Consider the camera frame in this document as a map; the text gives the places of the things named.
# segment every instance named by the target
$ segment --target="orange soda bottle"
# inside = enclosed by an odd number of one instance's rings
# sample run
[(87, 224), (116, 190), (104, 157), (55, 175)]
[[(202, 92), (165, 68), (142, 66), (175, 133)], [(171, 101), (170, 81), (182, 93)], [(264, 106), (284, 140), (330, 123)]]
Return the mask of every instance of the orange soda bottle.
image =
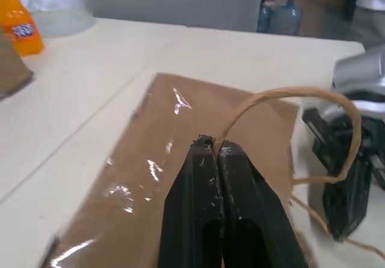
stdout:
[(20, 55), (40, 53), (44, 49), (32, 15), (20, 0), (0, 0), (0, 27), (11, 37)]

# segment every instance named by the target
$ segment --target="brown paper bag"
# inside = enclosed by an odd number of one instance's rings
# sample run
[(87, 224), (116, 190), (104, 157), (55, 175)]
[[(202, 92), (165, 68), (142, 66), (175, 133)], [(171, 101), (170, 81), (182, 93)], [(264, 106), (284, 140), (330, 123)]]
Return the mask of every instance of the brown paper bag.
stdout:
[(0, 98), (18, 90), (32, 75), (0, 28)]
[[(250, 95), (158, 75), (45, 267), (152, 268), (164, 199), (190, 144), (199, 134), (218, 136)], [(242, 146), (286, 209), (292, 190), (288, 148), (297, 109), (281, 101), (258, 105), (228, 137)]]

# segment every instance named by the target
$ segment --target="gray wall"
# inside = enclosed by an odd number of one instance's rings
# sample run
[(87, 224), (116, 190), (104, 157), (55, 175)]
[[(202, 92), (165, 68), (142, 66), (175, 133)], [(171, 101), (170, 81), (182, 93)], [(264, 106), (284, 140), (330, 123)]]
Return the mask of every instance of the gray wall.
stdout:
[(90, 0), (96, 17), (255, 31), (260, 0)]

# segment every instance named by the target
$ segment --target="plastic bottle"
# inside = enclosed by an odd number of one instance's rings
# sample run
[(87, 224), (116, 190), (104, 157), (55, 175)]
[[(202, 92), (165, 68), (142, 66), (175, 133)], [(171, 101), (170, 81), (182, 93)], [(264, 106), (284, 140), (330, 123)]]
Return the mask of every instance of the plastic bottle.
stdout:
[(0, 26), (20, 55), (40, 53), (44, 49), (31, 13), (20, 0), (0, 0)]
[(303, 11), (288, 0), (286, 5), (274, 10), (270, 22), (270, 33), (280, 35), (298, 35), (302, 22)]
[(257, 32), (269, 32), (270, 18), (273, 10), (266, 4), (261, 4), (258, 15)]

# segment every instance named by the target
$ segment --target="twisted paper handle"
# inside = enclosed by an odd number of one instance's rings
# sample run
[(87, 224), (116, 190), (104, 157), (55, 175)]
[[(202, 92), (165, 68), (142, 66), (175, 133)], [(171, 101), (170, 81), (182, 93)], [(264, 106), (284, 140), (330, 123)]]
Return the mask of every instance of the twisted paper handle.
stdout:
[[(230, 129), (233, 127), (233, 125), (236, 123), (236, 121), (245, 113), (247, 112), (251, 107), (256, 106), (262, 102), (265, 102), (267, 100), (271, 99), (281, 99), (281, 98), (288, 98), (288, 97), (317, 97), (324, 100), (328, 100), (330, 102), (337, 103), (338, 105), (341, 105), (345, 112), (349, 115), (352, 121), (353, 126), (353, 136), (351, 140), (351, 146), (349, 149), (349, 155), (346, 159), (345, 164), (343, 165), (340, 174), (337, 177), (308, 177), (308, 178), (299, 178), (299, 179), (293, 179), (293, 184), (311, 184), (311, 183), (331, 183), (335, 184), (340, 181), (344, 181), (347, 177), (348, 171), (351, 167), (351, 165), (354, 162), (354, 159), (356, 158), (356, 154), (359, 150), (360, 144), (361, 144), (361, 113), (360, 111), (354, 106), (354, 104), (345, 96), (341, 94), (336, 94), (330, 91), (320, 90), (315, 87), (288, 87), (288, 88), (278, 88), (273, 89), (269, 91), (264, 91), (261, 93), (257, 93), (253, 96), (251, 96), (249, 99), (247, 99), (244, 103), (242, 103), (236, 110), (234, 116), (232, 117), (231, 121), (226, 125), (226, 128), (224, 131), (215, 139), (214, 142), (214, 154), (217, 157), (222, 144), (230, 131)], [(303, 209), (309, 212), (311, 217), (313, 217), (317, 222), (321, 224), (323, 229), (326, 233), (330, 234), (329, 229), (327, 228), (327, 224), (325, 221), (320, 217), (319, 214), (317, 214), (316, 211), (311, 209), (309, 206), (307, 206), (305, 203), (303, 203), (300, 199), (298, 199), (293, 194), (291, 195), (291, 199), (295, 201), (298, 205), (300, 205)], [(385, 260), (385, 254), (382, 253), (380, 250), (373, 246), (369, 246), (366, 244), (362, 244), (360, 242), (357, 242), (355, 240), (351, 239), (345, 239), (344, 242), (350, 243), (356, 247), (362, 248), (367, 251), (372, 251), (379, 255), (383, 260)]]

